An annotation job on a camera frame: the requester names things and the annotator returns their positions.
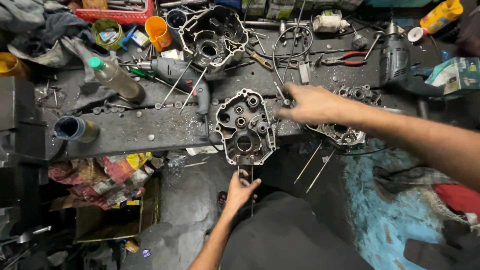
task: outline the hand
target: hand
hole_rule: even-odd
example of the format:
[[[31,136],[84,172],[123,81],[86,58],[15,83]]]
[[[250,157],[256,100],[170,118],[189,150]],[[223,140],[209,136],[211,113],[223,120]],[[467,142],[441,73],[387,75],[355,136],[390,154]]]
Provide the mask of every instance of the hand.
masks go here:
[[[240,175],[248,177],[246,170],[240,170]],[[227,202],[225,203],[225,210],[237,213],[237,211],[250,199],[253,191],[260,185],[262,180],[256,179],[250,184],[244,178],[238,178],[237,171],[233,172],[230,186],[228,187]]]
[[[296,86],[286,83],[283,89],[292,95],[297,105],[293,109],[282,108],[274,114],[278,118],[300,123],[343,124],[350,115],[355,114],[353,111],[361,106],[360,102],[335,95],[322,86]]]

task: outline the green bucket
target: green bucket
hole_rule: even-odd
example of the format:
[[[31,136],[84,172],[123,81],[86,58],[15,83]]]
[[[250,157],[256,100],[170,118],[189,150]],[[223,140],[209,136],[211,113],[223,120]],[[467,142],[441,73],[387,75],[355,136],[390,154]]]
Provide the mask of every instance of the green bucket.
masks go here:
[[[100,33],[109,28],[115,29],[119,32],[119,34],[113,41],[109,40],[108,43],[105,43],[100,37]],[[118,50],[120,48],[121,39],[125,37],[125,33],[123,32],[121,25],[114,19],[109,18],[98,19],[96,22],[94,22],[92,25],[92,32],[95,36],[95,43],[105,49]]]

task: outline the yellow bottle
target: yellow bottle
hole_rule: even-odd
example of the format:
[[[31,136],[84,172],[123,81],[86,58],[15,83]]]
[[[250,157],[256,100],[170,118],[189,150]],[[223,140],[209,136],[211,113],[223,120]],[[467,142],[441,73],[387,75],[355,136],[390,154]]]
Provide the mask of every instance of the yellow bottle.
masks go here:
[[[427,28],[429,34],[435,34],[445,25],[453,22],[463,12],[459,0],[447,0],[440,3],[420,20],[420,26]]]

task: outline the aluminum engine casing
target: aluminum engine casing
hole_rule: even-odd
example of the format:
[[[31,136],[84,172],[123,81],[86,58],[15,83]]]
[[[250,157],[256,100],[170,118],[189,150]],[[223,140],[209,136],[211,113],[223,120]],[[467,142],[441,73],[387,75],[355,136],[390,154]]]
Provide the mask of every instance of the aluminum engine casing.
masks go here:
[[[224,6],[211,7],[193,16],[179,29],[180,44],[192,66],[215,74],[233,60],[239,61],[248,43],[248,32],[238,14]]]
[[[265,101],[250,89],[220,106],[215,131],[222,136],[230,164],[262,165],[277,148]]]
[[[380,95],[370,91],[369,85],[350,87],[342,84],[341,88],[334,90],[333,93],[350,100],[362,102],[369,106],[380,105]],[[351,127],[331,123],[307,125],[307,127],[326,135],[340,146],[352,147],[365,143],[365,133]]]

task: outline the human arm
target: human arm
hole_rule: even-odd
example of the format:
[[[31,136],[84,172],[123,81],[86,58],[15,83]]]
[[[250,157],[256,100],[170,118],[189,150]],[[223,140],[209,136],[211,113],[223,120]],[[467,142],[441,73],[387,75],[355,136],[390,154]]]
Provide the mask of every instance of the human arm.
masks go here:
[[[245,170],[240,174],[248,177]],[[228,187],[227,201],[222,215],[213,228],[207,242],[198,254],[197,258],[190,265],[189,270],[217,270],[227,245],[228,236],[232,227],[232,221],[238,210],[250,199],[253,191],[262,181],[256,179],[252,184],[243,178],[238,178],[237,171],[234,171],[230,186]]]
[[[296,100],[276,112],[300,123],[335,123],[359,129],[422,158],[429,166],[480,192],[480,135],[420,118],[393,114],[318,86],[285,84]]]

